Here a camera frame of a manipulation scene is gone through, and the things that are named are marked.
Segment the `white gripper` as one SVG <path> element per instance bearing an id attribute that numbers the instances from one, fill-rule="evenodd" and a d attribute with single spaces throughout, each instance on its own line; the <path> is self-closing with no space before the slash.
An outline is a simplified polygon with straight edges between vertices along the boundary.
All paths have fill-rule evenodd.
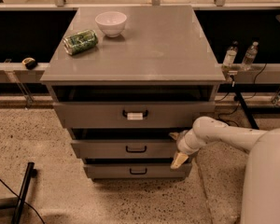
<path id="1" fill-rule="evenodd" d="M 169 133 L 169 136 L 176 140 L 177 151 L 171 163 L 173 170 L 178 169 L 191 155 L 207 144 L 207 139 L 196 134 L 193 129 L 181 133 Z"/>

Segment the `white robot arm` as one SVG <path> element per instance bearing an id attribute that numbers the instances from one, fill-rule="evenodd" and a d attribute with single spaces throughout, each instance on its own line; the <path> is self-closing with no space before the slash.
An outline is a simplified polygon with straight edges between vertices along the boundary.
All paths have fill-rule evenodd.
<path id="1" fill-rule="evenodd" d="M 233 127 L 199 117 L 191 129 L 170 136 L 176 141 L 173 169 L 215 142 L 247 150 L 240 224 L 280 224 L 280 128 L 264 131 Z"/>

